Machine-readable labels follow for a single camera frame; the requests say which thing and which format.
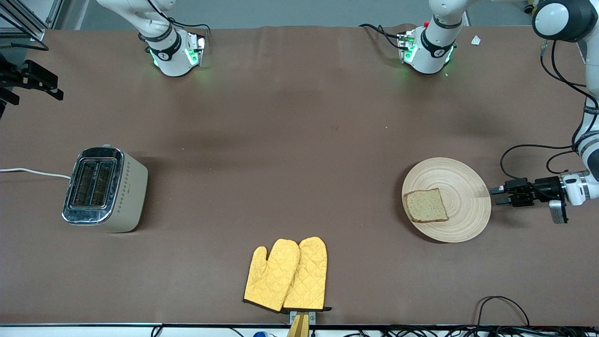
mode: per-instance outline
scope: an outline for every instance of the wooden plate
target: wooden plate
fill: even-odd
[[[431,158],[410,170],[403,196],[417,189],[438,188],[449,220],[421,224],[408,219],[423,234],[442,242],[470,240],[485,229],[491,217],[491,196],[483,179],[466,164],[449,158]],[[404,210],[408,214],[406,203]]]

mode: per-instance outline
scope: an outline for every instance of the brown table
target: brown table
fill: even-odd
[[[433,76],[361,28],[213,31],[206,68],[182,78],[161,75],[134,31],[51,31],[46,42],[30,57],[59,76],[65,100],[15,90],[0,167],[70,174],[83,149],[110,143],[150,182],[141,227],[102,234],[62,220],[66,180],[0,175],[2,323],[286,321],[242,303],[247,268],[257,246],[309,236],[329,254],[334,309],[319,323],[470,324],[495,294],[532,324],[598,323],[596,202],[568,207],[567,225],[546,205],[494,207],[459,244],[423,238],[400,205],[403,177],[424,159],[460,160],[492,187],[506,180],[509,146],[569,142],[583,99],[540,68],[530,28],[466,28]],[[560,43],[557,57],[584,81],[576,46]],[[550,154],[523,149],[506,167],[548,176]],[[522,320],[491,302],[483,322]]]

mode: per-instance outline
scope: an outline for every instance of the white cable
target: white cable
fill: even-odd
[[[0,168],[0,172],[29,172],[29,173],[35,173],[35,174],[41,174],[43,176],[51,176],[51,177],[60,177],[60,178],[66,178],[71,180],[71,177],[69,176],[64,176],[62,174],[54,174],[54,173],[46,173],[46,172],[40,172],[40,171],[34,171],[34,170],[30,170],[28,168],[22,168],[22,167],[18,167],[18,168]]]

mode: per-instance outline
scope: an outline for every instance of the silver toaster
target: silver toaster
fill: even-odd
[[[136,228],[146,196],[148,171],[120,149],[83,151],[71,175],[62,218],[112,233]]]

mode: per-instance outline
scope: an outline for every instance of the oven mitt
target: oven mitt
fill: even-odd
[[[283,307],[293,311],[327,311],[325,308],[326,246],[319,237],[299,243],[299,265]]]
[[[268,257],[266,247],[256,248],[243,302],[280,312],[299,261],[300,248],[292,240],[277,240]]]

